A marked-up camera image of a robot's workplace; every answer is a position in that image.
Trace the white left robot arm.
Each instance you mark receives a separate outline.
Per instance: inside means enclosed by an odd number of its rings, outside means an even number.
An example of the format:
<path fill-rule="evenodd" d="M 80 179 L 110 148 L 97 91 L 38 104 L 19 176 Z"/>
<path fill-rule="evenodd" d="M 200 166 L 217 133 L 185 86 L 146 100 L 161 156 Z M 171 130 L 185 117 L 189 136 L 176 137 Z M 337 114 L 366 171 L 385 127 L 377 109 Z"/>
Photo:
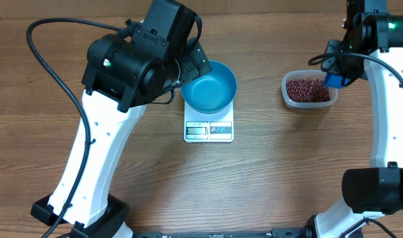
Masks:
<path fill-rule="evenodd" d="M 211 71 L 193 28 L 201 18 L 177 1 L 156 0 L 141 21 L 108 27 L 87 51 L 85 90 L 72 102 L 81 121 L 56 189 L 30 211 L 70 237 L 132 237 L 129 207 L 109 193 L 124 146 L 148 104 Z"/>

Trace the blue plastic measuring scoop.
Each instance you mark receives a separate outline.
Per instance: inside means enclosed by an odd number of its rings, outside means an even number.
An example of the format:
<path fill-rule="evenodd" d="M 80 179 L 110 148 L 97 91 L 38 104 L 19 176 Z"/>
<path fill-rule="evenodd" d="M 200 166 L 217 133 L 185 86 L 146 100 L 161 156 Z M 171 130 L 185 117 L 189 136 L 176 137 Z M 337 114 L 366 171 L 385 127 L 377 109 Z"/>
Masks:
<path fill-rule="evenodd" d="M 327 73 L 324 79 L 325 87 L 332 87 L 335 89 L 342 89 L 350 82 L 349 79 L 341 75 L 334 75 L 331 73 Z"/>

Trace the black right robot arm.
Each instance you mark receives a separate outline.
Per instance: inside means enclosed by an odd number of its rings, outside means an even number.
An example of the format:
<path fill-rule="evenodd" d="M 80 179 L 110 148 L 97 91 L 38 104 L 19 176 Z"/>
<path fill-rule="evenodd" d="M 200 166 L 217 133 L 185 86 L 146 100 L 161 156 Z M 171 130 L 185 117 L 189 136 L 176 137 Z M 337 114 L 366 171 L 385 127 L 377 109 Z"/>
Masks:
<path fill-rule="evenodd" d="M 348 1 L 342 40 L 309 60 L 320 65 L 329 86 L 369 82 L 373 148 L 366 169 L 349 169 L 342 197 L 313 216 L 306 237 L 360 237 L 361 227 L 403 210 L 403 15 L 387 11 L 386 1 Z"/>

